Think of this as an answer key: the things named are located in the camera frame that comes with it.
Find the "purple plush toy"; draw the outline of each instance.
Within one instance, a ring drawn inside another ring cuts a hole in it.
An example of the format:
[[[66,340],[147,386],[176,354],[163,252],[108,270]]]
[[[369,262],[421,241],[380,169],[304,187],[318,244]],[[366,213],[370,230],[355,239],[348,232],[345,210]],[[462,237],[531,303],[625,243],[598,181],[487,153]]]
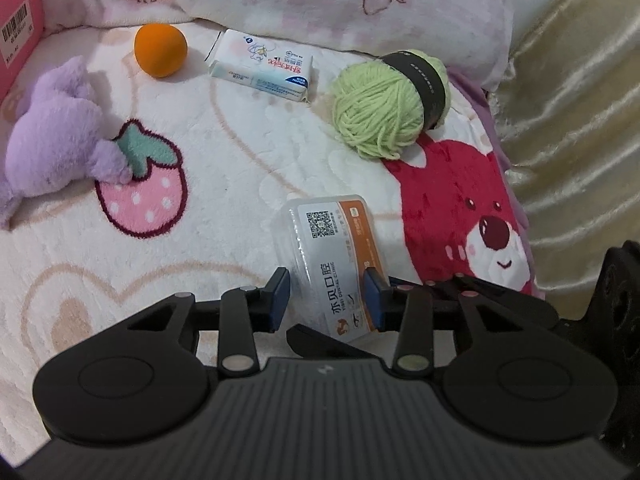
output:
[[[0,228],[9,227],[24,197],[59,191],[80,178],[131,180],[126,157],[102,134],[102,110],[82,57],[40,76],[21,109],[0,177]]]

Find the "plastic box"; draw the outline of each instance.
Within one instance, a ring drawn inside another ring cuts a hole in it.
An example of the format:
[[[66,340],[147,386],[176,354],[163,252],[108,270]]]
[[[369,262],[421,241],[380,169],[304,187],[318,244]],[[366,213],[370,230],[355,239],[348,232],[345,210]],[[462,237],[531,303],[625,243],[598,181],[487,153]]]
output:
[[[41,0],[0,0],[0,102],[42,36]]]
[[[292,277],[293,319],[348,342],[373,332],[363,302],[367,267],[386,276],[372,216],[357,195],[287,202],[273,225]]]

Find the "gold satin fabric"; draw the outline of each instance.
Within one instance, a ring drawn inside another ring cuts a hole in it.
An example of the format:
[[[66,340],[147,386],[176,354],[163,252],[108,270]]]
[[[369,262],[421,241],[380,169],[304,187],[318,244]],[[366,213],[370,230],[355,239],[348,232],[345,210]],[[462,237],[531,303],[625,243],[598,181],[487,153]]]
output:
[[[606,249],[640,241],[640,0],[554,0],[492,95],[537,281],[581,317]]]

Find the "strawberry pattern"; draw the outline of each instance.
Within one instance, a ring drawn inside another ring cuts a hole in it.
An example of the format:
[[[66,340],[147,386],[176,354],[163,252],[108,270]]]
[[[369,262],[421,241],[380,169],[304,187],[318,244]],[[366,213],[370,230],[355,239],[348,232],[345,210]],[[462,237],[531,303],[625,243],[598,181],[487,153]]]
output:
[[[114,140],[127,156],[133,179],[126,186],[96,182],[102,211],[117,229],[136,238],[169,232],[187,203],[180,150],[137,119],[124,123]]]

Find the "yarn ball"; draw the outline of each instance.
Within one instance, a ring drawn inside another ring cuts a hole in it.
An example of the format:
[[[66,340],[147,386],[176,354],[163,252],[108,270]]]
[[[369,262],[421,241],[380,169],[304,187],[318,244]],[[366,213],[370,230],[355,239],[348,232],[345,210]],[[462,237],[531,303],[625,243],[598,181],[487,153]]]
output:
[[[449,111],[451,93],[443,63],[419,50],[409,50],[434,67],[445,89],[445,107],[436,124]],[[413,144],[424,126],[420,95],[406,76],[380,60],[351,65],[334,81],[332,121],[342,140],[364,158],[397,160]]]
[[[180,30],[165,23],[140,27],[133,47],[140,68],[152,77],[177,72],[187,58],[187,51],[187,40]]]

